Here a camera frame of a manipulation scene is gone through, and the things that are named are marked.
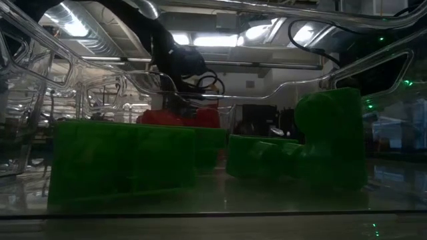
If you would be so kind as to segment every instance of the ceiling light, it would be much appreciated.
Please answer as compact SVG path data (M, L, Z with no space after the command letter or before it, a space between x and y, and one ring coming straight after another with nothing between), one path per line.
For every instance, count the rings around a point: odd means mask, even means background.
M303 26L295 35L294 40L297 42L304 42L313 37L313 28L310 26Z
M235 47L238 42L237 35L231 36L206 36L194 40L195 46L200 47Z
M251 27L246 31L245 35L249 40L254 40L266 33L270 27L271 25L259 25L256 27Z
M240 36L238 39L238 46L243 46L243 44L245 44L245 39L242 36Z
M185 33L173 33L173 40L179 45L189 45L188 35Z

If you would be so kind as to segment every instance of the tank floor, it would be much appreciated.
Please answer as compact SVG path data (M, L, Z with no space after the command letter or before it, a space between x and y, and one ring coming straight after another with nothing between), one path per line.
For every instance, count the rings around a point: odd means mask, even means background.
M200 174L197 185L130 202L92 209L91 213L210 213L427 209L427 164L368 160L369 183L357 192L312 189L301 181L242 181L217 168ZM47 214L49 174L33 169L0 179L0 215Z

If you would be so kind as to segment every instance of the green block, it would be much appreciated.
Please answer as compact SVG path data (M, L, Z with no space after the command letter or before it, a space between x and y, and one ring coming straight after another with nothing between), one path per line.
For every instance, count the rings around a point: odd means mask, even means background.
M194 156L195 133L189 129L58 123L48 207L190 187Z
M227 173L234 177L277 177L275 166L283 161L280 148L293 139L244 137L230 135L228 143Z
M199 170L211 171L215 168L218 152L226 148L227 131L207 127L182 127L167 125L145 125L189 129L195 132L195 167Z
M343 88L303 97L296 109L306 144L298 173L312 185L360 189L368 180L360 93Z

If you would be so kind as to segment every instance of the robotic arm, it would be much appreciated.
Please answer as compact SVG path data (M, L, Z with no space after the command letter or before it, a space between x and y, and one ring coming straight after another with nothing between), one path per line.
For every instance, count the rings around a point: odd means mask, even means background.
M15 4L34 21L63 0L16 0ZM108 8L139 38L151 54L154 65L172 78L179 92L204 93L202 88L185 83L182 76L202 75L208 71L203 57L194 48L178 45L172 34L157 20L141 14L123 0L94 0Z

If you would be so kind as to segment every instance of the black wire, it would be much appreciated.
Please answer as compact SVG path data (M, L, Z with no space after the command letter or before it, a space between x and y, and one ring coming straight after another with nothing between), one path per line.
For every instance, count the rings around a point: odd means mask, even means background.
M191 84L191 83L186 83L186 84L189 85L190 87L195 88L195 89L203 89L204 90L204 89L207 89L208 87L210 87L211 85L215 85L217 82L220 82L220 84L222 86L221 95L224 95L224 93L226 93L226 86L224 85L224 82L218 77L218 75L216 74L216 72L214 70L208 69L207 72L210 72L213 75L206 75L206 76L201 77L195 85ZM182 78L183 79L189 79L190 77L189 76L183 76ZM205 79L209 79L209 78L212 78L213 82L206 85L206 86L201 86L202 81Z
M343 31L347 31L347 32L349 32L349 33L358 34L358 35L363 35L363 34L365 34L365 33L359 33L359 32L353 31L353 30L348 29L348 28L346 28L346 27L341 27L341 26L339 26L339 25L337 25L337 24L335 24L335 23L331 23L331 22L327 22L327 21L320 21L320 20L296 19L296 20L293 20L293 21L289 24L289 27L288 27L288 37L289 37L289 40L291 41L291 43L295 45L295 47L297 47L297 48L299 48L299 49L301 49L301 50L307 51L307 52L309 52L309 53L314 53L314 54L317 54L317 55L323 56L323 57L325 57L325 58L327 58L327 59L329 59L329 60L333 61L336 65L338 65L338 67L339 67L339 68L341 68L341 67L342 67L342 64L340 63L340 61L339 61L338 59L336 59L335 57L333 57L333 56L331 56L331 55L327 54L327 53L325 52L325 50L324 50L324 49L315 49L315 48L308 48L308 47L304 47L304 46L302 46L302 45L298 44L298 43L294 40L294 38L292 37L292 26L293 26L296 22L298 22L298 21L313 21L313 22L317 22L317 23L324 23L324 24L329 24L329 25L331 25L331 26L334 26L334 27L336 27L336 28L338 28L338 29L341 29L341 30L343 30Z
M401 16L402 14L404 14L405 12L413 11L413 10L415 10L419 5L420 5L420 4L415 4L415 5L413 5L413 6L409 6L409 7L405 8L405 9L402 9L402 10L400 10L399 12L397 12L395 15L393 15L393 17L399 17L399 16Z

